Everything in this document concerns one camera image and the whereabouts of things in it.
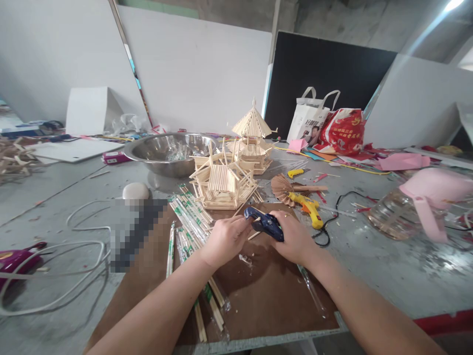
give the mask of brown cardboard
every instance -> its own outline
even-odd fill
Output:
[[[282,210],[294,215],[293,209],[284,204],[254,206],[263,212]],[[234,211],[209,212],[215,219],[234,214]],[[140,251],[136,264],[117,288],[86,350],[165,279],[169,231],[175,219],[177,220],[172,210],[164,212],[163,217],[159,218],[150,233],[149,241]],[[284,259],[270,246],[270,236],[261,233],[246,242],[241,254],[251,259],[252,268],[236,257],[214,275],[222,293],[229,298],[231,304],[228,312],[222,312],[230,340],[338,328],[334,315],[337,308],[324,288],[312,277],[316,292],[327,309],[326,319],[317,313],[297,265]],[[178,267],[177,250],[174,259],[175,267]],[[200,301],[208,341],[219,341],[221,336],[210,320],[209,307],[202,297]],[[197,326],[194,312],[191,312],[177,344],[197,342]]]

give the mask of popsicle stick house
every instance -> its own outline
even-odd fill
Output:
[[[193,156],[196,171],[190,175],[191,184],[206,209],[236,210],[256,191],[258,183],[254,174],[262,174],[271,163],[269,153],[272,144],[263,140],[272,131],[255,108],[243,117],[232,129],[241,136],[227,144],[230,152],[217,149],[213,154],[209,145],[209,157]]]
[[[255,163],[255,175],[263,174],[271,164],[270,153],[273,144],[266,143],[264,138],[273,132],[266,124],[260,113],[256,109],[256,101],[253,99],[251,110],[232,128],[232,131],[241,138],[236,145],[227,143],[231,152],[237,150],[241,159],[247,162]]]

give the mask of paper fan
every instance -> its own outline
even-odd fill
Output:
[[[293,186],[291,183],[286,179],[283,174],[278,174],[271,180],[271,189],[273,194],[276,198],[289,205],[294,207],[296,203],[289,198],[289,192],[312,192],[312,191],[325,191],[328,190],[327,186]]]

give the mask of table surface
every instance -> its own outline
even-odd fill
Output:
[[[326,200],[334,207],[339,195],[357,190],[373,198],[381,198],[399,185],[392,176],[378,176],[343,167],[331,167],[326,162],[273,151],[275,161],[271,167],[288,161],[280,159],[307,160],[310,172],[299,175],[295,181],[311,184],[316,175],[329,173],[323,184],[329,187]],[[90,179],[96,173],[110,171]],[[265,202],[277,202],[270,190],[270,179],[287,169],[272,169],[264,175],[259,185]],[[179,192],[178,185],[188,179],[156,177],[138,162],[127,162],[117,166],[105,166],[99,158],[78,164],[57,163],[41,173],[0,186],[0,235],[1,250],[23,249],[42,238],[50,245],[66,241],[101,240],[109,244],[108,232],[71,232],[66,228],[66,218],[78,207],[93,200],[119,198],[123,187],[130,182],[144,182],[153,190],[154,198],[167,198]],[[340,204],[343,211],[354,211],[350,202],[364,206],[371,203],[362,197],[350,195]],[[101,206],[80,215],[89,215]],[[296,211],[308,230],[310,218]],[[332,213],[320,210],[322,219]],[[83,223],[84,226],[115,225],[130,219],[108,209]],[[370,287],[413,319],[454,313],[473,308],[473,254],[461,252],[451,246],[434,245],[425,237],[398,242],[384,237],[367,223],[364,215],[357,218],[341,215],[336,223],[329,225],[332,242],[330,253],[354,275],[363,279]],[[97,258],[95,247],[79,248],[71,253],[57,255],[47,264],[50,273],[81,270],[93,265]],[[109,273],[99,268],[81,286],[74,297],[53,312],[21,317],[0,318],[0,343],[6,353],[64,354],[80,352],[112,298],[124,274]],[[28,281],[15,288],[15,297],[6,300],[9,309],[20,310],[51,302],[69,290],[81,276],[59,279]],[[340,330],[346,331],[342,320]],[[277,337],[255,338],[203,344],[194,348],[197,354],[217,354],[251,349],[265,345],[292,342],[310,337],[324,336],[334,331],[293,333]],[[183,347],[176,350],[187,353]]]

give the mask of black board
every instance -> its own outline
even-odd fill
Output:
[[[333,90],[341,94],[335,109],[365,109],[390,68],[396,52],[278,32],[265,121],[278,129],[268,138],[287,138],[296,98],[308,86],[323,99]],[[333,97],[325,107],[332,108]]]

